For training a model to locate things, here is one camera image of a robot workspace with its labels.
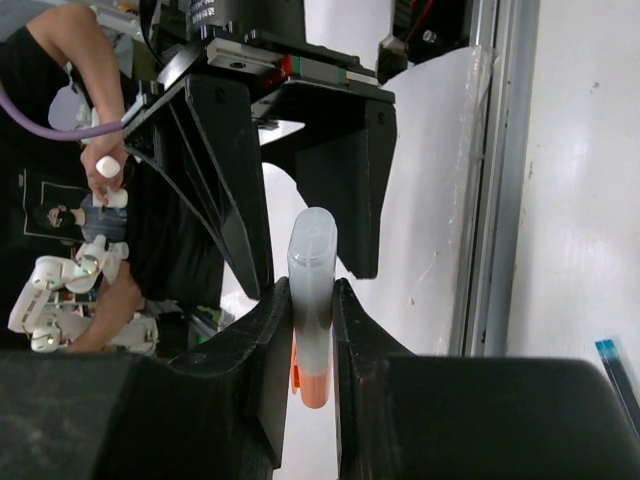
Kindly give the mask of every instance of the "metal frame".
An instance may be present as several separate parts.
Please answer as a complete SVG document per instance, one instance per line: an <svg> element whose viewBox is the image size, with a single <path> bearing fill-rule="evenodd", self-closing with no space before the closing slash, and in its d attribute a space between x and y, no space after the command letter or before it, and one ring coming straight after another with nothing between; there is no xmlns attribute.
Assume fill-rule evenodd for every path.
<svg viewBox="0 0 640 480"><path fill-rule="evenodd" d="M473 3L469 35L470 46L481 46L488 52L494 50L498 3L499 0L476 0ZM460 247L460 267L458 269L451 340L449 343L450 355L463 355L466 343L469 292L474 266L475 232L482 180L482 153L484 152L486 117L488 115L488 93L485 94L485 97L479 106L479 120L474 143L471 147L472 154L478 153L480 158L472 162L469 173L469 192L467 205L465 206L467 221L462 232L462 244Z"/></svg>
<svg viewBox="0 0 640 480"><path fill-rule="evenodd" d="M480 0L472 39L495 31L484 166L462 354L504 355L527 145L539 0ZM495 23L487 15L494 9Z"/></svg>

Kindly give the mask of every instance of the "plastic tube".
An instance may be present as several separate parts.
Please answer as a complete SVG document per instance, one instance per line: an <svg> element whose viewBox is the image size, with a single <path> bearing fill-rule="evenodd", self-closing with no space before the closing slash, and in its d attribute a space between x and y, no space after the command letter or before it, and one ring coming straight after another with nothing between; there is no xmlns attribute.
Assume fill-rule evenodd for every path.
<svg viewBox="0 0 640 480"><path fill-rule="evenodd" d="M0 82L0 106L7 112L18 125L25 130L37 135L38 137L56 140L58 142L79 142L87 138L100 137L108 133L117 132L123 129L122 122L112 122L100 125L98 127L87 128L85 130L74 130L72 132L64 132L62 130L54 130L45 128L37 123L29 120L18 108L13 104L7 92L4 90Z"/></svg>
<svg viewBox="0 0 640 480"><path fill-rule="evenodd" d="M289 243L289 287L295 346L292 381L303 403L321 408L329 399L332 298L338 229L323 208L308 208L296 219Z"/></svg>

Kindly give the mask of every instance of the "screw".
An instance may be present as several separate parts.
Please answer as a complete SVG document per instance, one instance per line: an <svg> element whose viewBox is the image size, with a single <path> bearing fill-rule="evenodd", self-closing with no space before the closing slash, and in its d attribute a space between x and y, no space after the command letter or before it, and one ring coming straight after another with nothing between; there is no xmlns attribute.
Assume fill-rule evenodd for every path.
<svg viewBox="0 0 640 480"><path fill-rule="evenodd" d="M436 43L437 39L438 35L436 35L436 33L432 32L431 30L425 30L425 32L422 34L422 40L424 40L426 43Z"/></svg>

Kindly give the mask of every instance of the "blue pen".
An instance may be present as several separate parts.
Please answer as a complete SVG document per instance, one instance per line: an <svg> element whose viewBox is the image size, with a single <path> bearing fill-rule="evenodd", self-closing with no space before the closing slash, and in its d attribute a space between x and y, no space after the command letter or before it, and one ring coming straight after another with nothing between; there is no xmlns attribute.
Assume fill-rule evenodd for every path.
<svg viewBox="0 0 640 480"><path fill-rule="evenodd" d="M609 380L629 417L629 421L635 429L636 434L640 437L640 406L638 406L631 381L622 364L618 349L611 339L596 342L596 348L609 376Z"/></svg>

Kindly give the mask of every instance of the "white robotic finger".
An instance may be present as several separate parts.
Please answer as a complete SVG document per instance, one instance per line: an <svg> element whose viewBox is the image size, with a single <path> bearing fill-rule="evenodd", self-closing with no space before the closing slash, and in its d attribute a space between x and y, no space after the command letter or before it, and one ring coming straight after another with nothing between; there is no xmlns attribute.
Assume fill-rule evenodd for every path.
<svg viewBox="0 0 640 480"><path fill-rule="evenodd" d="M31 285L38 290L56 290L62 286L62 264L56 257L40 257L31 275Z"/></svg>
<svg viewBox="0 0 640 480"><path fill-rule="evenodd" d="M104 178L113 178L120 173L121 167L115 158L107 155L98 161L96 164L96 170L98 170L98 173ZM120 189L117 192L114 192L110 188L107 188L105 194L107 196L107 204L103 205L94 195L94 207L105 206L107 208L125 208L127 203L129 203L129 194L126 190Z"/></svg>
<svg viewBox="0 0 640 480"><path fill-rule="evenodd" d="M102 267L102 274L107 283L112 284L118 276L120 262L129 258L129 246L126 243L115 243L109 247L108 258Z"/></svg>
<svg viewBox="0 0 640 480"><path fill-rule="evenodd" d="M62 333L57 327L39 327L31 336L31 350L37 353L55 352L60 346Z"/></svg>

